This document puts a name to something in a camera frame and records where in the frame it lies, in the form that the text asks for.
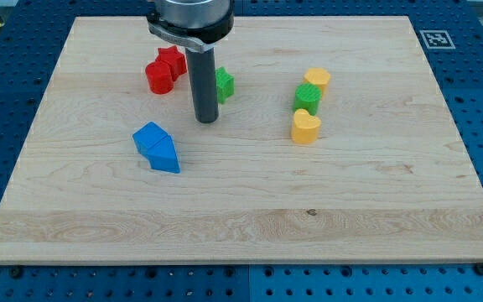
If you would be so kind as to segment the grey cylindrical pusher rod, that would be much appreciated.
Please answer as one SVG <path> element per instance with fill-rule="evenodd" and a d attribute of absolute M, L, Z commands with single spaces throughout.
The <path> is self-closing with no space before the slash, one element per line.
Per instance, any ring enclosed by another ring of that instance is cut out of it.
<path fill-rule="evenodd" d="M 212 123 L 219 116 L 214 49 L 204 53 L 185 49 L 195 118 Z"/>

